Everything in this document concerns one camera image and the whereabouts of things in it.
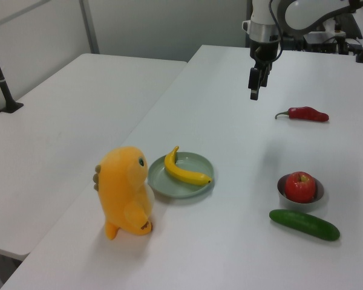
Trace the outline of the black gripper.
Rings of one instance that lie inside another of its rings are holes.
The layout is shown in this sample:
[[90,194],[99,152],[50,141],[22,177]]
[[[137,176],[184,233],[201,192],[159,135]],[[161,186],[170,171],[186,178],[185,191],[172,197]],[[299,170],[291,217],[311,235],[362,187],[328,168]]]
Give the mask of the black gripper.
[[250,69],[249,84],[250,99],[258,100],[259,87],[266,87],[272,63],[278,60],[280,41],[257,42],[250,40],[250,56],[256,65],[264,65],[260,71],[256,68]]

